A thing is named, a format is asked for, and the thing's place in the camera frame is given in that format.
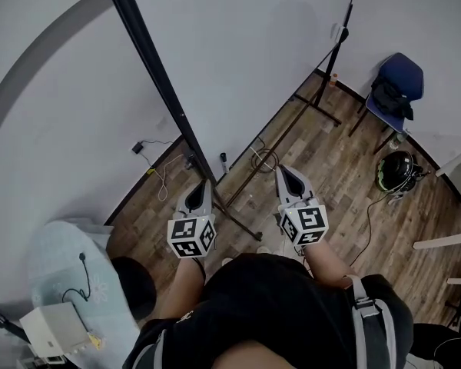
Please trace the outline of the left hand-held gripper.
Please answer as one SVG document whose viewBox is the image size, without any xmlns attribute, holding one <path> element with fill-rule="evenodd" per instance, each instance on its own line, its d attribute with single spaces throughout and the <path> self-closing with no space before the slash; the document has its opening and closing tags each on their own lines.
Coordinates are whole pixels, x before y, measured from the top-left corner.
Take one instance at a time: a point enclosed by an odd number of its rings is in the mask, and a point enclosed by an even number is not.
<svg viewBox="0 0 461 369">
<path fill-rule="evenodd" d="M 208 180 L 190 185 L 179 197 L 167 223 L 167 243 L 179 258 L 204 258 L 217 237 L 212 185 Z"/>
</svg>

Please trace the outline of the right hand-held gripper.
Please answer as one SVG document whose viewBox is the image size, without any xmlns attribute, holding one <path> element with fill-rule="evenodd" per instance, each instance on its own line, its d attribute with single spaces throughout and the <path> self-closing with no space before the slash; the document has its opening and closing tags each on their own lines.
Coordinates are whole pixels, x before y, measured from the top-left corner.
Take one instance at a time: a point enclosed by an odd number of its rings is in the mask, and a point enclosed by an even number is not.
<svg viewBox="0 0 461 369">
<path fill-rule="evenodd" d="M 310 180 L 297 169 L 278 165 L 275 171 L 281 231 L 293 246 L 320 242 L 328 231 L 327 211 L 314 196 Z"/>
</svg>

